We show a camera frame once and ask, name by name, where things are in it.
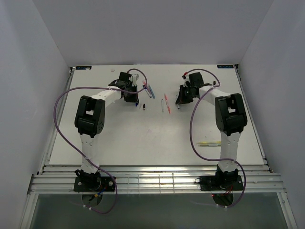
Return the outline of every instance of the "glass panel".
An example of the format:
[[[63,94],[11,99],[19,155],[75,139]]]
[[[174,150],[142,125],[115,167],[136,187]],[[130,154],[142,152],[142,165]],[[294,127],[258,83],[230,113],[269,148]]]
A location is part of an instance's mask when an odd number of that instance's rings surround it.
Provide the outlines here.
[[[104,195],[99,210],[112,204]],[[82,204],[81,195],[39,195],[31,229],[285,229],[276,193],[246,193],[233,208],[196,205],[214,204],[210,194],[119,195],[117,205],[100,215]]]

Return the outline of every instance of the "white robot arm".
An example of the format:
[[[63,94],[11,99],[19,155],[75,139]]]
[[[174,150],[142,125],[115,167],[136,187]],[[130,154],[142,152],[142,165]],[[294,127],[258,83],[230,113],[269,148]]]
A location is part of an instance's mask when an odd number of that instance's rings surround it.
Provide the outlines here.
[[[200,73],[193,73],[183,76],[183,78],[184,84],[180,85],[176,104],[191,103],[193,98],[200,98],[213,87],[211,84],[203,82]],[[216,125],[221,133],[220,159],[236,160],[238,141],[247,125],[242,96],[214,88],[203,99],[215,106]],[[233,184],[238,179],[237,164],[234,161],[219,161],[215,177],[220,186]]]
[[[137,91],[138,74],[120,73],[118,80],[109,84],[109,90],[99,92],[93,96],[82,96],[75,117],[75,126],[81,137],[82,152],[87,159],[99,167],[97,150],[95,147],[97,135],[103,130],[105,123],[105,108],[116,100],[124,98],[126,102],[138,103],[137,94],[128,94],[115,89],[123,89],[128,92]],[[92,166],[84,157],[81,171],[87,174],[95,174],[97,168]]]

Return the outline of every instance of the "white wall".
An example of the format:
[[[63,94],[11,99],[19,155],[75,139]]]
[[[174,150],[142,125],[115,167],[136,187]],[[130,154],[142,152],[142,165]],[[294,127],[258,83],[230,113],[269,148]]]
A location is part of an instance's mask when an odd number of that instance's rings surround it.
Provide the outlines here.
[[[273,0],[33,0],[67,64],[239,63]]]
[[[0,0],[0,228],[15,229],[69,68],[31,0]]]
[[[305,228],[305,2],[275,0],[240,64],[271,168],[280,172]]]

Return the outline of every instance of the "label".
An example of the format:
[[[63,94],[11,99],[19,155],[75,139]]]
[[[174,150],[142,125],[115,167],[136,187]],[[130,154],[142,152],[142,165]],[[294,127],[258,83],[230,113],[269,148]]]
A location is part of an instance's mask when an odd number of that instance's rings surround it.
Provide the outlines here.
[[[234,66],[231,64],[229,64],[229,65],[218,64],[217,68],[234,68]]]
[[[76,66],[75,70],[90,70],[92,66]]]

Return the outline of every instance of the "white table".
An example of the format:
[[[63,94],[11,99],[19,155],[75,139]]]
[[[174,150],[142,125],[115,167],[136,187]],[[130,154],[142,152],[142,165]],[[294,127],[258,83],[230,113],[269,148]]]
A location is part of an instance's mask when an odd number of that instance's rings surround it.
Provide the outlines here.
[[[178,110],[175,107],[181,76],[187,70],[204,68],[213,72],[220,80],[220,90],[242,94],[234,69],[218,69],[216,65],[114,65],[92,66],[90,70],[75,70],[71,86],[106,87],[118,78],[120,72],[130,68],[142,70],[156,95],[149,98],[146,92],[139,94],[140,103],[145,103],[146,110],[139,109],[123,99],[106,108],[105,126],[98,136],[97,149],[100,165],[105,166],[191,166],[213,165],[200,159],[193,152],[189,140],[189,122],[194,100]],[[205,83],[212,83],[213,77],[201,72]],[[140,74],[138,89],[142,87]],[[78,148],[81,140],[74,126],[74,118],[82,95],[94,95],[99,90],[76,90],[69,93],[64,107],[60,129]],[[166,93],[171,107],[171,114],[161,99]],[[237,160],[242,165],[263,165],[262,155],[254,133],[248,110],[248,124],[240,137]],[[206,101],[198,106],[193,121],[194,142],[220,141],[220,132],[216,127],[215,108]],[[219,158],[220,147],[198,147],[204,157]],[[81,165],[81,155],[70,147],[60,135],[56,136],[50,165]]]

